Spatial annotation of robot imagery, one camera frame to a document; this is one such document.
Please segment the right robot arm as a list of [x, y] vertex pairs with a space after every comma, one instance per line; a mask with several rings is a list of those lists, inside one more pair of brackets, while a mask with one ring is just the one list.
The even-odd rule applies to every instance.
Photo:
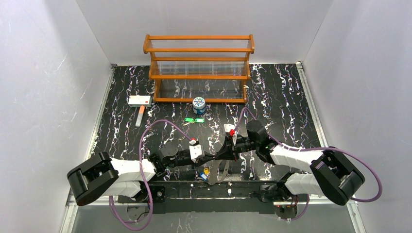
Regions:
[[364, 175], [336, 148], [300, 149], [288, 147], [272, 139], [258, 120], [247, 123], [247, 136], [238, 135], [233, 124], [225, 124], [226, 137], [215, 160], [239, 159], [240, 154], [255, 151], [260, 160], [276, 166], [303, 171], [287, 173], [261, 194], [289, 198], [308, 194], [325, 196], [337, 205], [345, 205], [364, 184]]

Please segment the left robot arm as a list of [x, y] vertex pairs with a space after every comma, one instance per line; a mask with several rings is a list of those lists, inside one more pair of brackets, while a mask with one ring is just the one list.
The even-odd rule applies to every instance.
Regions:
[[85, 206], [102, 196], [126, 196], [135, 198], [142, 190], [141, 183], [153, 177], [161, 177], [168, 168], [177, 166], [198, 167], [214, 159], [195, 143], [186, 150], [167, 143], [148, 158], [120, 160], [99, 152], [67, 173], [76, 204]]

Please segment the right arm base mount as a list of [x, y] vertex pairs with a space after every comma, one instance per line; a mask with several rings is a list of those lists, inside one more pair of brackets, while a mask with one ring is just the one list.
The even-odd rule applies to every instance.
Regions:
[[290, 201], [290, 205], [297, 205], [299, 202], [298, 195], [292, 195], [286, 191], [273, 188], [272, 186], [261, 186], [258, 191], [254, 191], [249, 194], [251, 198], [257, 198], [263, 203], [277, 202], [277, 201]]

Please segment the large silver carabiner keyring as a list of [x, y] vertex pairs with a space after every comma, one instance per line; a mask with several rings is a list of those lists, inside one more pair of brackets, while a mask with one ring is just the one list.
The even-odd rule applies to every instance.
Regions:
[[209, 185], [215, 185], [223, 182], [227, 177], [229, 165], [229, 160], [214, 160], [210, 167], [207, 183]]

